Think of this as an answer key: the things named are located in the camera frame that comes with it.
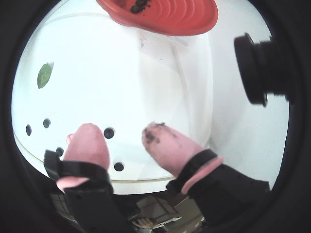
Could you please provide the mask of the pink padded gripper finger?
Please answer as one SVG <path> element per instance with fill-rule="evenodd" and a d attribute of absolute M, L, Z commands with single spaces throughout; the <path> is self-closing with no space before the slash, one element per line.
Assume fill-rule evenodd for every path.
<path fill-rule="evenodd" d="M 174 176 L 166 185 L 168 192 L 194 200 L 207 228 L 240 217 L 270 193 L 268 182 L 225 165 L 215 152 L 164 123 L 149 124 L 142 131 L 142 143 L 157 164 Z"/>
<path fill-rule="evenodd" d="M 69 213 L 86 233 L 131 233 L 133 228 L 113 200 L 109 152 L 100 128 L 81 125 L 69 136 L 63 159 L 47 150 L 44 168 L 64 193 Z"/>

